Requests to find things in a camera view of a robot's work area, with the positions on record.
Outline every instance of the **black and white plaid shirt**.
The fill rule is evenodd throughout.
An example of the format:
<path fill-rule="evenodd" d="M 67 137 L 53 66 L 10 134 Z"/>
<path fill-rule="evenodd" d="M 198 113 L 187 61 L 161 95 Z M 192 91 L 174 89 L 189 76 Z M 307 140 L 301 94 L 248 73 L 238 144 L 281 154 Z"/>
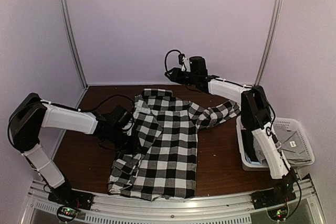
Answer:
<path fill-rule="evenodd" d="M 108 183 L 110 194 L 154 200 L 195 195 L 197 131 L 240 112 L 232 101 L 204 109 L 168 90 L 144 89 L 133 114 L 142 154 L 119 155 Z"/>

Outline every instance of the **wooden table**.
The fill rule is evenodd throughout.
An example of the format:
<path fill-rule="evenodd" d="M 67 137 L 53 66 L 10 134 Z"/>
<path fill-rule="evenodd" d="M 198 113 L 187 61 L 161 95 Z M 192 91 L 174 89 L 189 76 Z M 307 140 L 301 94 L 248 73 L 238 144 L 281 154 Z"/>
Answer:
<path fill-rule="evenodd" d="M 188 90 L 184 86 L 102 86 L 90 87 L 83 98 L 80 108 L 90 109 L 113 94 L 123 94 L 134 99 L 144 88 L 172 90 L 174 96 L 193 101 L 205 108 L 216 106 L 226 99 Z M 104 104 L 99 113 L 110 112 L 117 104 L 131 109 L 129 101 L 115 98 Z M 111 150 L 98 146 L 100 142 L 94 136 L 78 132 L 66 132 L 55 156 L 56 165 L 64 172 L 73 188 L 107 192 L 107 181 L 114 160 L 111 143 L 104 145 Z M 246 172 L 238 149 L 236 120 L 231 119 L 221 125 L 198 134 L 196 195 L 225 195 L 272 187 L 274 180 L 269 172 Z"/>

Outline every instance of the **gray folded shirt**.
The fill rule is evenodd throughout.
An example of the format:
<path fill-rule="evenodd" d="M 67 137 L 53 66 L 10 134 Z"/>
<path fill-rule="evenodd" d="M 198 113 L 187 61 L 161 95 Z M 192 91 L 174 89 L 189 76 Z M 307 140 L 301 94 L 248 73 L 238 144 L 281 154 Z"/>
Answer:
<path fill-rule="evenodd" d="M 296 131 L 287 131 L 286 127 L 276 125 L 274 125 L 274 131 L 277 134 L 284 155 L 290 165 L 301 166 L 311 162 L 311 158 Z M 267 163 L 261 146 L 255 138 L 253 147 L 259 162 L 262 164 Z"/>

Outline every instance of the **white wall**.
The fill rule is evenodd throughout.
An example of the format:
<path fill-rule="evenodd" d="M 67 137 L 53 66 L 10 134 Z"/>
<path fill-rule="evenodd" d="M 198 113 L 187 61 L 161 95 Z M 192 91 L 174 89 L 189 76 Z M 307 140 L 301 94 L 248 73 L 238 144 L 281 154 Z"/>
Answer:
<path fill-rule="evenodd" d="M 68 0 L 89 84 L 167 83 L 177 48 L 209 73 L 253 83 L 274 0 Z M 169 66 L 177 65 L 177 56 Z"/>
<path fill-rule="evenodd" d="M 75 105 L 81 94 L 59 0 L 0 0 L 0 223 L 17 223 L 34 172 L 6 137 L 8 118 L 30 92 Z M 40 139 L 51 153 L 59 130 Z"/>
<path fill-rule="evenodd" d="M 310 172 L 327 223 L 336 207 L 336 0 L 283 0 L 264 85 L 278 116 L 306 128 Z"/>

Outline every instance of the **white plastic basket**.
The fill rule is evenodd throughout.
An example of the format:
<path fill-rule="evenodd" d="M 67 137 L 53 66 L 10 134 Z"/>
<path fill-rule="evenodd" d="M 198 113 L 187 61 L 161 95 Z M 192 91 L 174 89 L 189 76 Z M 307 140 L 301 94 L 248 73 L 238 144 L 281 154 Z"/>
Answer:
<path fill-rule="evenodd" d="M 308 156 L 311 158 L 311 162 L 306 163 L 304 166 L 311 165 L 315 162 L 315 157 L 313 154 L 313 150 L 310 146 L 309 140 L 307 138 L 307 135 L 305 134 L 305 131 L 303 130 L 303 127 L 301 124 L 295 120 L 290 118 L 275 118 L 274 125 L 277 126 L 285 126 L 288 131 L 296 131 L 298 135 L 300 136 L 300 139 L 305 147 L 305 150 L 308 154 Z M 244 129 L 240 116 L 237 118 L 237 136 L 238 136 L 238 144 L 239 144 L 239 152 L 241 156 L 241 161 L 243 163 L 243 169 L 244 170 L 269 170 L 267 164 L 261 164 L 259 162 L 251 162 L 246 159 L 246 154 L 244 151 L 243 146 L 243 138 L 241 130 Z"/>

